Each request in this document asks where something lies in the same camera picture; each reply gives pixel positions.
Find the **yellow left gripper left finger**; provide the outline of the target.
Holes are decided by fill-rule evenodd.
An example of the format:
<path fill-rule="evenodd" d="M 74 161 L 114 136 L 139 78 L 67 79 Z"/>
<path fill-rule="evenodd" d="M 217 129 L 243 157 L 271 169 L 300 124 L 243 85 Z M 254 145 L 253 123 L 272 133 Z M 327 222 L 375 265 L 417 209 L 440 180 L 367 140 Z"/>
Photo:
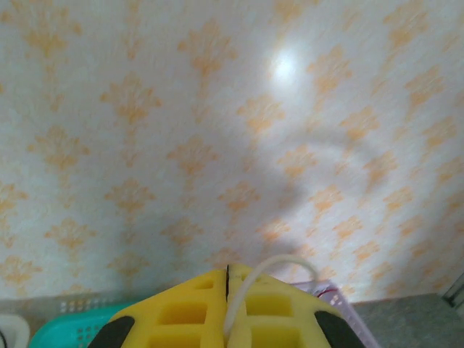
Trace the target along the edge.
<path fill-rule="evenodd" d="M 225 270 L 199 275 L 123 308 L 90 347 L 225 347 Z"/>

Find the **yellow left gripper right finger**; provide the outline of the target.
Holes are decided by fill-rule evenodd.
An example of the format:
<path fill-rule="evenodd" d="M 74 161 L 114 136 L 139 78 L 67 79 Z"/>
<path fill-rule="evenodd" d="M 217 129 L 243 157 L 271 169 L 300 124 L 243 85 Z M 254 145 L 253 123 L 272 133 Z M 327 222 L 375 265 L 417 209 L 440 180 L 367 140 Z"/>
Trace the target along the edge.
<path fill-rule="evenodd" d="M 269 275 L 251 285 L 225 336 L 226 347 L 361 347 L 330 304 Z"/>

